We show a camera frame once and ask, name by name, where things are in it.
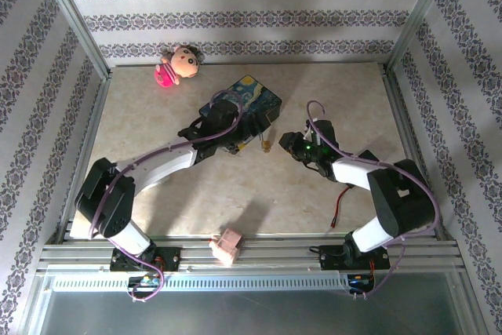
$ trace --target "beige floor panel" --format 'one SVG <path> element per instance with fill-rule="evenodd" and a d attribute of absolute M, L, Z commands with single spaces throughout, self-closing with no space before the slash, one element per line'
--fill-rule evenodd
<path fill-rule="evenodd" d="M 93 146 L 91 162 L 131 158 L 176 137 L 218 90 L 244 75 L 282 98 L 282 113 L 265 136 L 237 155 L 218 151 L 141 192 L 133 220 L 149 235 L 210 235 L 227 225 L 246 234 L 329 231 L 336 197 L 344 189 L 295 162 L 278 145 L 283 133 L 303 131 L 308 100 L 321 101 L 345 151 L 371 150 L 378 158 L 404 158 L 376 64 L 203 66 L 196 78 L 161 88 L 153 67 L 115 69 Z M 314 116 L 320 116 L 315 109 Z M 346 233 L 375 216 L 368 191 L 349 190 L 335 231 Z M 77 212 L 71 236 L 86 237 L 89 222 Z"/>

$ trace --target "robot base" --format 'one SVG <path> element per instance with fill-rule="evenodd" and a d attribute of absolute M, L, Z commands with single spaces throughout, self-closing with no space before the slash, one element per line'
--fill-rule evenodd
<path fill-rule="evenodd" d="M 180 266 L 180 247 L 156 247 L 155 254 L 151 258 L 152 264 L 160 267 L 160 263 L 155 261 L 160 258 L 164 261 L 163 270 L 166 272 L 178 271 Z M 110 271 L 112 272 L 131 272 L 131 271 L 152 271 L 150 268 L 135 262 L 127 257 L 119 249 L 114 249 L 111 255 Z"/>
<path fill-rule="evenodd" d="M 319 255 L 323 271 L 368 270 L 371 260 L 376 270 L 388 270 L 391 267 L 387 250 L 383 247 L 362 253 L 358 258 L 347 258 L 343 245 L 312 246 L 309 250 Z"/>

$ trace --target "ventilation grille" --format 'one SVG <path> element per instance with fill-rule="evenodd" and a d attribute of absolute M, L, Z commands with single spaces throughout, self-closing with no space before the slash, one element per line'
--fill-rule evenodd
<path fill-rule="evenodd" d="M 57 276 L 56 292 L 118 292 L 127 288 L 127 277 L 113 274 L 100 277 Z M 166 276 L 163 291 L 169 292 L 243 292 L 277 290 L 328 290 L 347 287 L 347 278 L 337 273 L 329 275 L 271 275 L 271 276 Z"/>

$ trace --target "small object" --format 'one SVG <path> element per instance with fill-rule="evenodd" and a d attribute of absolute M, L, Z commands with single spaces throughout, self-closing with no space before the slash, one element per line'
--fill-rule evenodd
<path fill-rule="evenodd" d="M 148 275 L 145 275 L 140 281 L 140 286 L 158 286 L 158 284 L 160 284 L 159 278 L 151 278 Z"/>
<path fill-rule="evenodd" d="M 193 78 L 202 62 L 202 53 L 193 46 L 177 46 L 174 52 L 162 50 L 161 64 L 155 66 L 155 80 L 160 86 L 180 84 L 180 78 Z"/>
<path fill-rule="evenodd" d="M 270 141 L 269 140 L 262 140 L 261 141 L 261 147 L 262 147 L 262 149 L 264 150 L 265 153 L 270 152 L 270 148 L 271 148 Z"/>
<path fill-rule="evenodd" d="M 261 149 L 263 149 L 265 153 L 270 152 L 271 142 L 269 140 L 264 140 L 264 135 L 262 133 L 260 134 L 260 141 Z"/>
<path fill-rule="evenodd" d="M 242 235 L 228 228 L 219 240 L 212 239 L 209 242 L 209 247 L 213 249 L 213 255 L 216 259 L 230 267 L 237 259 L 243 241 Z"/>

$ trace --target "pink doll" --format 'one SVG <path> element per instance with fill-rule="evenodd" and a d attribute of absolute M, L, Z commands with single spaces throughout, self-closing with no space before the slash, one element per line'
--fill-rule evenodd
<path fill-rule="evenodd" d="M 177 46 L 174 53 L 162 51 L 162 64 L 155 66 L 155 80 L 160 86 L 180 84 L 180 78 L 193 78 L 201 63 L 200 52 L 193 46 Z"/>

